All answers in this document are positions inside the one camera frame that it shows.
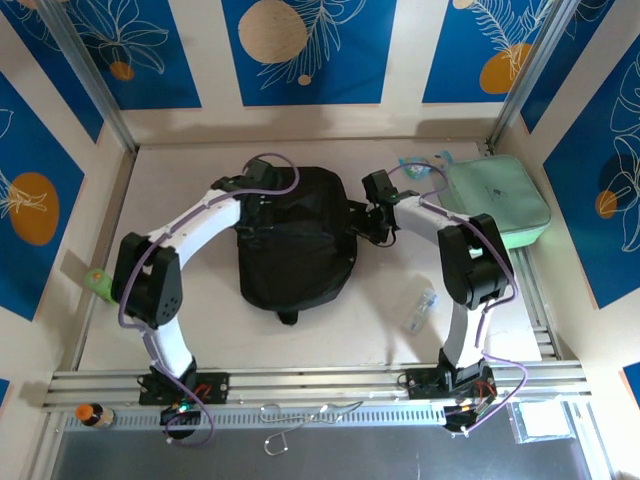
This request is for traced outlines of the black backpack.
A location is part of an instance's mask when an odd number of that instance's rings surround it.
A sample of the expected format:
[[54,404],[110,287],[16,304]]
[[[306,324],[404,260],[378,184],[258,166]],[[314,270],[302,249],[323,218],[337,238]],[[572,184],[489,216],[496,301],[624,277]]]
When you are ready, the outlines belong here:
[[246,197],[235,226],[242,296],[289,326],[336,299],[358,253],[341,178],[321,167],[299,175],[288,194]]

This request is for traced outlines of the clear plastic bottle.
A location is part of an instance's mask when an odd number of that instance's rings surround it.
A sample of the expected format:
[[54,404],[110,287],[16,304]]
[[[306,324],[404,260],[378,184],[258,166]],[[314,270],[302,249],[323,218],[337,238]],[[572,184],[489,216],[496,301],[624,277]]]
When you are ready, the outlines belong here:
[[403,328],[417,335],[434,315],[439,303],[439,296],[433,288],[426,288],[403,323]]

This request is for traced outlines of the clear plastic bag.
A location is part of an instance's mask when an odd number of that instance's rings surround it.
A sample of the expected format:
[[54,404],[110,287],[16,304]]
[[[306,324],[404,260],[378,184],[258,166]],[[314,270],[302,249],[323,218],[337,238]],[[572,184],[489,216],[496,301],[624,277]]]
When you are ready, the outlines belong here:
[[561,402],[519,402],[512,403],[508,409],[510,425],[518,444],[574,437]]

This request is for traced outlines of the blue white snack packet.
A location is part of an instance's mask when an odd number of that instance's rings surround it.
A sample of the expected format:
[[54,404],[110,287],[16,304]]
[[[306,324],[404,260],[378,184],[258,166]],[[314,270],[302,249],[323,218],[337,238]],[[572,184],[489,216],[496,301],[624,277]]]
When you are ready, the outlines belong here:
[[437,174],[436,169],[446,171],[453,163],[453,157],[446,151],[440,151],[427,156],[400,157],[398,163],[410,179],[421,180],[431,174]]

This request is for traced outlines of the mint green zip case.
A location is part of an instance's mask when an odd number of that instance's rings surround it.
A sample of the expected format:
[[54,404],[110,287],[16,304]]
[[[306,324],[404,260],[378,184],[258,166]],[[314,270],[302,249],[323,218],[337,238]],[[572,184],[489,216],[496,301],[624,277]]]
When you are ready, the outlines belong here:
[[448,188],[441,205],[457,214],[488,214],[496,222],[505,248],[533,244],[551,222],[551,212],[521,162],[496,155],[446,168]]

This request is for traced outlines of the small green bottle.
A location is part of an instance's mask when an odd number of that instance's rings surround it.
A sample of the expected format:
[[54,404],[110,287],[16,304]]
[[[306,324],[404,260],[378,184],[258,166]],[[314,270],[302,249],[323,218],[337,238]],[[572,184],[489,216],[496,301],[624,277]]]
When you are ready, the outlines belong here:
[[112,278],[102,269],[89,270],[84,276],[85,286],[106,303],[115,304],[112,297]]

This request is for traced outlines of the dark bottle orange cap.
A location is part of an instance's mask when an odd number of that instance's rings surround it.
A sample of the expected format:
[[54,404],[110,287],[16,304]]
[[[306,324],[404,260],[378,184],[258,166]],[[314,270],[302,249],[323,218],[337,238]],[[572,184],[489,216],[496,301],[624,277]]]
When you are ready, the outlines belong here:
[[86,427],[109,428],[115,421],[115,412],[97,403],[80,404],[75,409],[75,417]]

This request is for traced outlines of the blue floral wall panel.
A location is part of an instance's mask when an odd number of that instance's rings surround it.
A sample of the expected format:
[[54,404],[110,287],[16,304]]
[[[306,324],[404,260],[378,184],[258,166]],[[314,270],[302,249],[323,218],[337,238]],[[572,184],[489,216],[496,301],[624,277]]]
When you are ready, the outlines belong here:
[[544,163],[598,307],[640,287],[640,36]]
[[221,0],[246,107],[378,104],[397,0]]
[[580,0],[520,114],[532,133],[615,0]]
[[65,9],[120,109],[201,106],[168,0],[69,0]]
[[83,180],[0,73],[0,307],[34,319]]
[[0,0],[0,11],[96,143],[104,119],[36,10],[34,0]]
[[552,5],[553,0],[450,0],[423,102],[504,101]]

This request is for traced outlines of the aluminium mounting rail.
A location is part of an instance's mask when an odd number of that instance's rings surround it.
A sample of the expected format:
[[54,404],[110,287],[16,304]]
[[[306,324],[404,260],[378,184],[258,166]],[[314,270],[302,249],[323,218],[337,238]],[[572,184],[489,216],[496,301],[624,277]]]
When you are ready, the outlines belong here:
[[[522,400],[589,396],[591,388],[577,361],[526,362],[528,380],[516,394]],[[231,369],[226,404],[230,407],[312,406],[324,402],[364,401],[406,403],[409,394],[404,372],[418,364],[395,366]],[[43,409],[72,411],[84,403],[140,408],[140,387],[133,371],[56,372],[47,388]]]

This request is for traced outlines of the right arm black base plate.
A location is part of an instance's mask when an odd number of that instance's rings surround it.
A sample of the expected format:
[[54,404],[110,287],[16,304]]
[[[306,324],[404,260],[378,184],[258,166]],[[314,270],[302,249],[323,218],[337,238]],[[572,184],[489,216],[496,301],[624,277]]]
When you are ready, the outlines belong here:
[[416,368],[405,372],[411,400],[480,398],[496,395],[493,372],[485,364],[455,372],[442,368]]

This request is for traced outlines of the aluminium frame post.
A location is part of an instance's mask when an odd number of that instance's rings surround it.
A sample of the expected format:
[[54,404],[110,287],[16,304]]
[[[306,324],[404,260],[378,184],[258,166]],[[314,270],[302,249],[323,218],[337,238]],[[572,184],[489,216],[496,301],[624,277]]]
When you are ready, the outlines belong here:
[[127,153],[136,154],[139,145],[134,141],[115,98],[63,6],[57,0],[34,2],[65,59],[116,139]]
[[486,138],[485,144],[490,154],[496,152],[508,128],[519,115],[579,3],[580,0],[550,2],[549,15],[541,26],[524,65],[505,99],[490,135]]

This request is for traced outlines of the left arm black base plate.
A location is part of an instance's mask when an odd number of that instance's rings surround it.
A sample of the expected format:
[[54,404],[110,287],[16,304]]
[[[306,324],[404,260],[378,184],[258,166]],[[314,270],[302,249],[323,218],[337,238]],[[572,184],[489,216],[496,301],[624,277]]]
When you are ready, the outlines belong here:
[[[230,375],[222,373],[190,372],[180,378],[205,405],[225,404],[229,392]],[[140,387],[139,404],[169,406],[179,401],[193,400],[163,374],[152,370],[137,377]]]

